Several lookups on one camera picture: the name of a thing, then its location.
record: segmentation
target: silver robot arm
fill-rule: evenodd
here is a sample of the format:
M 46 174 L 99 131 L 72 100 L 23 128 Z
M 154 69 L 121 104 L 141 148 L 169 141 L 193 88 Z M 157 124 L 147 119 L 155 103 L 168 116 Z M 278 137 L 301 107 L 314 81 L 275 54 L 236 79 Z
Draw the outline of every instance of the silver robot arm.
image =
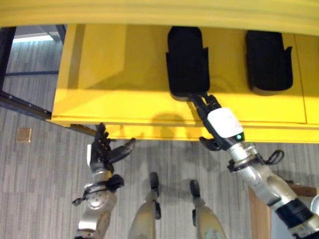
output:
M 102 239 L 109 227 L 111 212 L 115 207 L 117 197 L 115 192 L 124 186 L 120 175 L 113 175 L 113 163 L 128 156 L 135 145 L 132 138 L 125 145 L 111 150 L 108 133 L 101 123 L 97 127 L 91 153 L 88 153 L 88 165 L 92 172 L 92 183 L 84 188 L 82 198 L 72 202 L 77 206 L 87 201 L 86 209 L 78 224 L 75 239 Z
M 214 139 L 201 137 L 209 150 L 225 150 L 231 155 L 228 169 L 236 172 L 253 189 L 257 197 L 267 204 L 298 239 L 319 239 L 319 217 L 313 214 L 288 184 L 272 172 L 268 164 L 284 156 L 276 150 L 265 161 L 253 144 L 245 143 L 243 127 L 228 108 L 222 108 L 212 95 L 193 95 L 197 113 Z

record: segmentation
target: gray carpet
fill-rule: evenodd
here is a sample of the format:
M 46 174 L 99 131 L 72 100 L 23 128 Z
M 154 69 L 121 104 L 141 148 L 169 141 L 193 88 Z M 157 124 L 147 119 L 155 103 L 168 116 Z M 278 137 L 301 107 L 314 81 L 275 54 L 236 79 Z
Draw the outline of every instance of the gray carpet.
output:
M 61 44 L 17 43 L 8 72 L 57 70 Z M 7 77 L 4 89 L 52 110 L 56 76 Z M 18 127 L 32 128 L 29 144 L 16 142 Z M 0 238 L 69 239 L 84 209 L 71 205 L 90 181 L 86 144 L 92 138 L 67 128 L 0 108 Z M 319 187 L 319 145 L 258 144 L 264 157 L 276 148 L 286 158 L 272 166 L 287 180 Z M 127 238 L 130 224 L 148 192 L 148 173 L 161 183 L 162 219 L 156 222 L 158 239 L 195 238 L 192 225 L 190 179 L 197 179 L 203 198 L 219 217 L 229 239 L 250 239 L 247 186 L 227 171 L 229 156 L 209 152 L 198 142 L 139 141 L 133 153 L 115 164 L 125 187 L 105 238 Z

